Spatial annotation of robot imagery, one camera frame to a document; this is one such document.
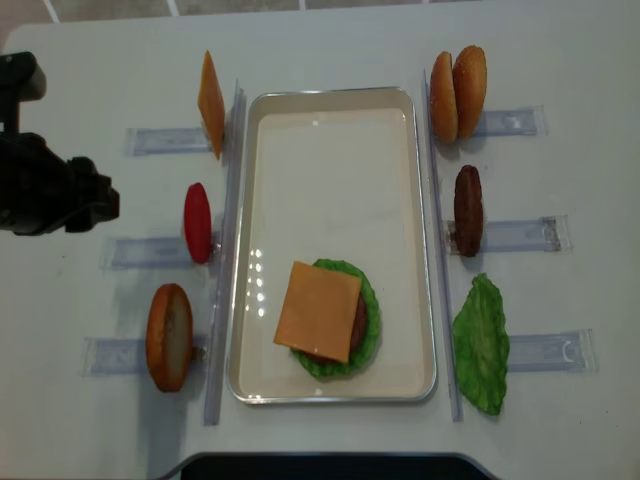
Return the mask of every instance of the baking tray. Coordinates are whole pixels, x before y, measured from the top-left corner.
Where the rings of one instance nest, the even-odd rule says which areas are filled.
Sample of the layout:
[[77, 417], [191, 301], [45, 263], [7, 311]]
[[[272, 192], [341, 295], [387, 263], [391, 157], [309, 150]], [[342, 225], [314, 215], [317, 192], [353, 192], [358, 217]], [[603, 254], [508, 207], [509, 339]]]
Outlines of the baking tray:
[[[398, 88], [267, 94], [249, 112], [227, 378], [250, 404], [411, 401], [436, 378], [411, 97]], [[378, 297], [373, 361], [318, 381], [275, 345], [294, 260], [346, 260]]]

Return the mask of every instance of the black object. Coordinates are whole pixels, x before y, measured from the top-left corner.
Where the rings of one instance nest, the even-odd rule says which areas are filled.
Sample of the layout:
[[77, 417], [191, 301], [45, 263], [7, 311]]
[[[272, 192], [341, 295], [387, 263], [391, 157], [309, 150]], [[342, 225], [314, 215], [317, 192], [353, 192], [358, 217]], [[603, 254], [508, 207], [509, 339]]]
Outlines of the black object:
[[214, 454], [189, 462], [181, 480], [492, 480], [457, 454]]
[[0, 229], [41, 235], [86, 232], [118, 218], [111, 178], [87, 157], [65, 162], [34, 133], [19, 133], [19, 103], [39, 100], [46, 78], [30, 52], [0, 56]]

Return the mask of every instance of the floor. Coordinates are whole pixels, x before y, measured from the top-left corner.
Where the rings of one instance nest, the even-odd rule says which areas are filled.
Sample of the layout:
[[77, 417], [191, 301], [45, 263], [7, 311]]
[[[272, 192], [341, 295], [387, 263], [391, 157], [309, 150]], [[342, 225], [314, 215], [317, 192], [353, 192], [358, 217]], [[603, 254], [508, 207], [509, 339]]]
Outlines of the floor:
[[0, 49], [27, 23], [404, 5], [451, 0], [0, 0]]

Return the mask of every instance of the metal tray rim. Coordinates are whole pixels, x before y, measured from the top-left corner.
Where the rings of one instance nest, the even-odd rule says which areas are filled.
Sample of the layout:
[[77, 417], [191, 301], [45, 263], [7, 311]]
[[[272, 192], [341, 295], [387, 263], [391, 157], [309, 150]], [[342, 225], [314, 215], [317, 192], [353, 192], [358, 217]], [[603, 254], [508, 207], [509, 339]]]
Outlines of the metal tray rim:
[[[238, 281], [238, 267], [239, 267], [239, 245], [240, 239], [242, 238], [242, 215], [238, 216], [238, 229], [236, 234], [236, 245], [238, 248], [235, 252], [234, 258], [234, 275], [233, 275], [233, 299], [230, 299], [232, 302], [232, 308], [229, 312], [229, 342], [228, 349], [226, 353], [226, 362], [225, 362], [225, 377], [226, 383], [229, 387], [229, 391], [231, 394], [239, 401], [246, 405], [282, 405], [282, 404], [320, 404], [320, 403], [407, 403], [407, 402], [419, 402], [424, 400], [435, 387], [436, 379], [438, 376], [438, 364], [437, 364], [437, 355], [436, 355], [436, 345], [435, 345], [435, 332], [433, 325], [433, 307], [432, 307], [432, 299], [431, 299], [431, 282], [429, 279], [429, 267], [428, 267], [428, 251], [427, 251], [427, 236], [426, 236], [426, 218], [425, 218], [425, 208], [424, 208], [424, 193], [423, 193], [423, 185], [422, 185], [422, 165], [420, 162], [420, 141], [418, 138], [418, 119], [416, 115], [416, 106], [413, 98], [409, 95], [405, 89], [401, 87], [368, 87], [368, 88], [350, 88], [350, 89], [338, 89], [338, 90], [301, 90], [298, 92], [274, 92], [274, 93], [263, 93], [258, 95], [252, 102], [249, 107], [249, 112], [246, 118], [246, 121], [251, 118], [251, 112], [253, 111], [256, 103], [265, 97], [281, 97], [281, 96], [296, 96], [296, 95], [317, 95], [317, 94], [328, 94], [328, 93], [343, 93], [343, 92], [363, 92], [370, 90], [397, 90], [399, 92], [404, 93], [407, 98], [411, 102], [411, 110], [413, 115], [413, 131], [414, 137], [416, 141], [416, 163], [418, 170], [418, 189], [419, 189], [419, 198], [420, 198], [420, 221], [422, 223], [422, 252], [423, 252], [423, 261], [424, 261], [424, 269], [425, 269], [425, 288], [427, 289], [427, 301], [429, 303], [429, 324], [431, 327], [431, 352], [433, 356], [433, 375], [431, 377], [431, 382], [429, 385], [418, 395], [411, 396], [384, 396], [384, 397], [299, 397], [299, 398], [290, 398], [290, 397], [267, 397], [267, 398], [248, 398], [243, 396], [242, 394], [236, 392], [231, 384], [229, 370], [231, 363], [231, 336], [233, 335], [233, 324], [234, 324], [234, 313], [235, 313], [235, 291], [236, 291], [236, 283]], [[242, 174], [241, 174], [241, 188], [239, 191], [240, 199], [238, 203], [238, 209], [240, 212], [244, 209], [244, 190], [246, 184], [246, 174], [247, 174], [247, 155], [248, 149], [244, 149], [244, 155], [242, 157]]]

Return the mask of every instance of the top bun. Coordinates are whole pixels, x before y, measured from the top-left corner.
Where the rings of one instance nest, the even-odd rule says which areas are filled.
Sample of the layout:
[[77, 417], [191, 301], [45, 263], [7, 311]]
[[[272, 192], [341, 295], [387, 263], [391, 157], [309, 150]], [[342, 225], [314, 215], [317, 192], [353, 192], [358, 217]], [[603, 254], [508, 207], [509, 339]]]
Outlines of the top bun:
[[433, 132], [442, 143], [453, 143], [458, 136], [458, 112], [449, 52], [442, 52], [433, 64], [429, 99]]
[[453, 66], [453, 85], [458, 110], [458, 136], [469, 138], [480, 120], [487, 93], [487, 61], [475, 45], [460, 52]]

